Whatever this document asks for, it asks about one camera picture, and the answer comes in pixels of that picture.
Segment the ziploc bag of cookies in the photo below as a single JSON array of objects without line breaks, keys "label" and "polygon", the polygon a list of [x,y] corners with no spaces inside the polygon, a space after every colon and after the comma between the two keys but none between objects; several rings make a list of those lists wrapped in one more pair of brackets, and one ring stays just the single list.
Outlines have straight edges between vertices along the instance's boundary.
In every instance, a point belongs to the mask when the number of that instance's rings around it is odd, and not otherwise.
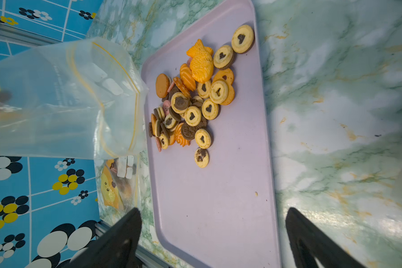
[{"label": "ziploc bag of cookies", "polygon": [[0,60],[0,155],[114,159],[146,144],[148,87],[120,45],[93,38]]}]

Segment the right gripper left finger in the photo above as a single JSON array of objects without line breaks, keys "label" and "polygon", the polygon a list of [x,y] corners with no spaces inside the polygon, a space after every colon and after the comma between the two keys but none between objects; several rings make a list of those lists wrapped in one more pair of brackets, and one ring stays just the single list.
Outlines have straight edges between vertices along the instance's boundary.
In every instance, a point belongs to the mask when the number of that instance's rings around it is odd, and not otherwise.
[{"label": "right gripper left finger", "polygon": [[137,208],[130,210],[68,268],[137,268],[136,250],[142,219]]}]

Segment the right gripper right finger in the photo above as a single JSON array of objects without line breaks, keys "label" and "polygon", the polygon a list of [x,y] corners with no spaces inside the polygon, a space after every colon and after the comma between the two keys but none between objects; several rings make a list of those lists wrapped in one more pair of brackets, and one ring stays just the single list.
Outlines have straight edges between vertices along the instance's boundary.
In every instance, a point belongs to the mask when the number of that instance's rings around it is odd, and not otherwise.
[{"label": "right gripper right finger", "polygon": [[317,268],[318,263],[325,268],[363,267],[296,208],[289,208],[285,226],[297,268]]}]

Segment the poured cookies pile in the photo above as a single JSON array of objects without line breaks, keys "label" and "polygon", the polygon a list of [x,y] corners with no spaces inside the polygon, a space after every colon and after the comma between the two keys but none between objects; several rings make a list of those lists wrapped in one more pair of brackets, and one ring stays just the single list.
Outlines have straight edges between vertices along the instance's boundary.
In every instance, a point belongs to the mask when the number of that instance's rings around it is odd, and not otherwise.
[{"label": "poured cookies pile", "polygon": [[198,146],[194,161],[200,168],[209,164],[208,149],[213,138],[207,126],[216,119],[222,106],[230,105],[236,95],[231,69],[237,55],[248,52],[255,43],[250,25],[238,27],[229,44],[217,50],[205,46],[201,39],[187,51],[189,60],[182,64],[176,77],[161,73],[155,82],[161,105],[153,109],[147,133],[158,151],[175,143]]}]

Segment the ziploc cookie bag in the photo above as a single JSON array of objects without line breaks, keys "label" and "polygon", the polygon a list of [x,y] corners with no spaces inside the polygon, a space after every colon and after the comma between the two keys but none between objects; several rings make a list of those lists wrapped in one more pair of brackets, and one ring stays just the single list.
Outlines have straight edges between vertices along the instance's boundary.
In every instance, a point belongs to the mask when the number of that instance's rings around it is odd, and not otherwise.
[{"label": "ziploc cookie bag", "polygon": [[95,160],[100,219],[109,226],[141,207],[140,158],[134,155]]}]

